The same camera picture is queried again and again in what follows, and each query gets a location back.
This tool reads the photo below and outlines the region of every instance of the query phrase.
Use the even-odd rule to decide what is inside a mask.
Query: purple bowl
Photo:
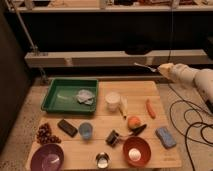
[[[62,148],[57,144],[41,146],[31,159],[31,171],[59,171],[64,161]]]

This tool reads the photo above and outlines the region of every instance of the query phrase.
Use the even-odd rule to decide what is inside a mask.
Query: dark wall
[[[28,41],[14,14],[6,16],[24,50]],[[24,13],[24,21],[41,51],[125,50],[147,44],[169,49],[200,49],[213,36],[213,12]]]
[[[20,48],[5,17],[0,2],[0,151],[15,122],[30,86],[25,53]]]

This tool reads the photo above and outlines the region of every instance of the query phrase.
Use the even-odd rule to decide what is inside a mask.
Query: small metal cup
[[[97,167],[99,169],[105,169],[109,165],[109,156],[105,152],[101,152],[96,156]]]

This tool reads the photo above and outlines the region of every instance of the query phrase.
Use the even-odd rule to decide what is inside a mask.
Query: small blue cup
[[[93,127],[89,122],[83,122],[78,131],[84,140],[89,140],[92,137]]]

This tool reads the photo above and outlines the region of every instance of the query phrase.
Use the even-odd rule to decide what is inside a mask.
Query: blue sponge
[[[172,137],[172,135],[165,126],[156,129],[155,133],[166,149],[176,146],[174,138]]]

